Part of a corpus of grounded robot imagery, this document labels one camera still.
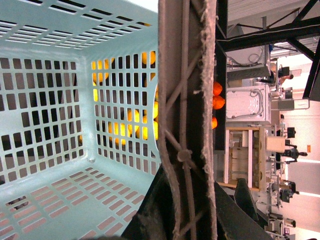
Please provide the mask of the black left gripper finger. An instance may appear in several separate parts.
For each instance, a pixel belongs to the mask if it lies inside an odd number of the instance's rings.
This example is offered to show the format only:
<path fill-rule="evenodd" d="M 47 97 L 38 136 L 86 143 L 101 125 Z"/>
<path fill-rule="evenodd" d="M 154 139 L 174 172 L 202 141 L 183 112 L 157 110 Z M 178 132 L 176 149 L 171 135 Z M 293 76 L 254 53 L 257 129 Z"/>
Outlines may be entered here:
<path fill-rule="evenodd" d="M 235 188 L 234 199 L 236 204 L 254 221 L 258 221 L 257 206 L 251 195 L 245 178 L 239 178 Z"/>

